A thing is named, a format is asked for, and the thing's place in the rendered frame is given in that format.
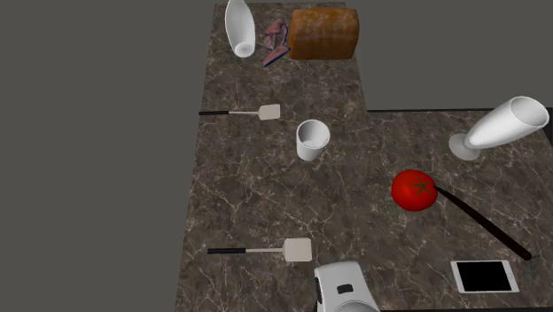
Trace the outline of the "black-handled kitchen tool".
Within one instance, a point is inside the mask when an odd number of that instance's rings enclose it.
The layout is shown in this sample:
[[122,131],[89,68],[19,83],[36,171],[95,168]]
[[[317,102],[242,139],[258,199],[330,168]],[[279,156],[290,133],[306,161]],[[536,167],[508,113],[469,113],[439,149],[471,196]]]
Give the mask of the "black-handled kitchen tool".
[[494,223],[492,223],[490,220],[488,220],[484,215],[479,213],[477,210],[475,210],[470,205],[466,204],[464,201],[459,199],[454,194],[450,193],[449,191],[440,188],[439,186],[434,185],[434,189],[441,195],[443,195],[445,198],[447,198],[449,201],[451,201],[454,205],[456,205],[458,208],[460,208],[462,211],[464,211],[470,218],[472,218],[475,222],[477,222],[483,229],[488,231],[492,236],[497,238],[499,241],[501,241],[505,246],[507,246],[513,253],[518,255],[521,259],[524,261],[529,262],[529,267],[531,270],[531,277],[532,279],[536,279],[538,276],[538,266],[539,266],[539,260],[540,255],[532,255],[525,247],[519,244],[514,238],[512,238],[509,234],[501,230],[498,226],[496,226]]

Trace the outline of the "white cup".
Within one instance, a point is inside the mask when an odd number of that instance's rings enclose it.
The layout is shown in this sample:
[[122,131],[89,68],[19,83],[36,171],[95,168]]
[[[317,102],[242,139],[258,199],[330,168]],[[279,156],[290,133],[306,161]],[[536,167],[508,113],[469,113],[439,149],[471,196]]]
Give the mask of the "white cup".
[[297,155],[305,161],[315,160],[322,154],[330,138],[331,132],[322,121],[303,121],[296,130]]

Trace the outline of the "red tomato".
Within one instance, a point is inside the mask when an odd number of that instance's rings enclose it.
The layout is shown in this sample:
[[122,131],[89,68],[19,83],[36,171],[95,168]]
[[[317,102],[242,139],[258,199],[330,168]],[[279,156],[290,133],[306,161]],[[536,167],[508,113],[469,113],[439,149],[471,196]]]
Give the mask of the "red tomato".
[[393,201],[402,209],[412,212],[431,207],[438,197],[434,180],[426,173],[407,169],[401,171],[392,182]]

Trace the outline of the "white tapered vase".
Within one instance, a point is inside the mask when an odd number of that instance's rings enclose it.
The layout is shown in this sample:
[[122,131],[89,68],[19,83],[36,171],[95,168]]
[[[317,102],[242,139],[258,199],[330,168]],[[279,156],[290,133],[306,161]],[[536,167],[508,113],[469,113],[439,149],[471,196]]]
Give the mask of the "white tapered vase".
[[224,22],[233,53],[242,59],[252,56],[255,50],[255,24],[245,0],[228,0]]

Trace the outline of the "brown bread loaf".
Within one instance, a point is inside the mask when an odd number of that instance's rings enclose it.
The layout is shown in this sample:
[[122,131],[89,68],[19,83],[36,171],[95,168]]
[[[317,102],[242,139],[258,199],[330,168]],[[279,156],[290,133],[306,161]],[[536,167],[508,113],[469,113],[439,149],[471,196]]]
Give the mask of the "brown bread loaf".
[[360,33],[355,9],[312,7],[292,12],[290,58],[295,60],[350,59]]

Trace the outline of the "pink figure with blue edges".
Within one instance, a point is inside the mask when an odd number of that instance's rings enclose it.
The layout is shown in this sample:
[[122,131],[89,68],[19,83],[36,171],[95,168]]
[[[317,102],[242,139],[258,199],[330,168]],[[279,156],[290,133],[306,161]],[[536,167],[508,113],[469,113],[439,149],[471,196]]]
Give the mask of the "pink figure with blue edges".
[[283,19],[277,19],[264,31],[264,35],[264,47],[269,51],[269,55],[263,60],[262,65],[267,67],[290,50],[286,45],[288,27]]

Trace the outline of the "white tablet black screen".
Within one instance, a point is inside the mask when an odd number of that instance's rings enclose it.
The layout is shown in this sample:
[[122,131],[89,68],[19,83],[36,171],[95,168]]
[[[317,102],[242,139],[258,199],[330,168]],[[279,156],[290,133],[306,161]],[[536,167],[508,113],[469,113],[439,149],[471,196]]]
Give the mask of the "white tablet black screen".
[[450,266],[460,293],[519,292],[517,280],[508,261],[451,261]]

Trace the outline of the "white footed vase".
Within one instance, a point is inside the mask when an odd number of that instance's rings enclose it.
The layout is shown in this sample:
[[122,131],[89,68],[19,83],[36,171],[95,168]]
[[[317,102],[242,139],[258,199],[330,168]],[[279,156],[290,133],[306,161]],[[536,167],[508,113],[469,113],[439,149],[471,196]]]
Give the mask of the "white footed vase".
[[546,107],[531,97],[513,97],[476,122],[467,133],[448,140],[450,151],[461,160],[475,160],[484,149],[509,144],[549,123]]

